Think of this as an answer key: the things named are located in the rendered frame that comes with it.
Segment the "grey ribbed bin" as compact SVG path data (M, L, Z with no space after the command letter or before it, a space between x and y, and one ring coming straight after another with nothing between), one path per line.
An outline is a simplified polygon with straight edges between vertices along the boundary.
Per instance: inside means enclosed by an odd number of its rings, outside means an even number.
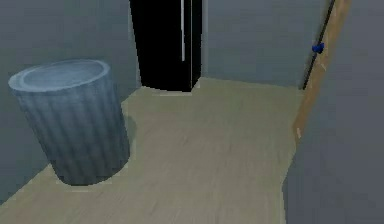
M106 62L73 59L37 65L11 76L8 85L63 183L96 184L128 162L125 119Z

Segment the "brown wooden room door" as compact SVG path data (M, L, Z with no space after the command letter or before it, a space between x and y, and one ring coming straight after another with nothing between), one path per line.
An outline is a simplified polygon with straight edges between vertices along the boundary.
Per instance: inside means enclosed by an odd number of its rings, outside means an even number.
M303 99L293 122L292 130L295 144L300 142L309 114L314 106L320 90L322 79L329 67L336 43L349 12L352 0L327 0L324 16L320 23L319 32L313 45L324 43L321 54L311 52L309 64L300 88Z

